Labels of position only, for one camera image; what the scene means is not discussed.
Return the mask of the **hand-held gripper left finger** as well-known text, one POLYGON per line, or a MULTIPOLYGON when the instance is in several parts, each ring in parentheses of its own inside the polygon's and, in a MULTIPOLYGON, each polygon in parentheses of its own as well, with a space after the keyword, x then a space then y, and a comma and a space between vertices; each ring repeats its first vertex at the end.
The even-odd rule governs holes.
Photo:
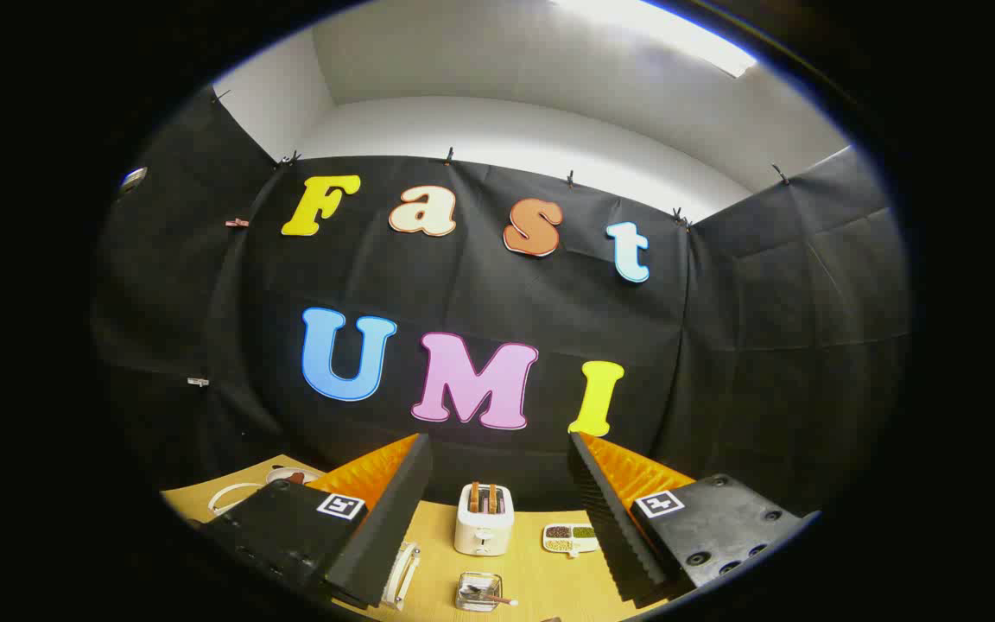
POLYGON ((198 531, 308 600, 378 606, 433 464, 413 434, 312 483, 274 480, 198 531))

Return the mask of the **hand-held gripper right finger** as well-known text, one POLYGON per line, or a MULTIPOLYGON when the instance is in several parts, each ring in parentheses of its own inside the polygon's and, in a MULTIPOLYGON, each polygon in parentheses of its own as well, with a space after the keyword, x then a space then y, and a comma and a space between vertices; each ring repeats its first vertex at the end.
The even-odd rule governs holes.
POLYGON ((734 476, 691 478, 581 432, 569 434, 567 463, 619 597, 640 609, 725 587, 821 516, 795 515, 734 476))

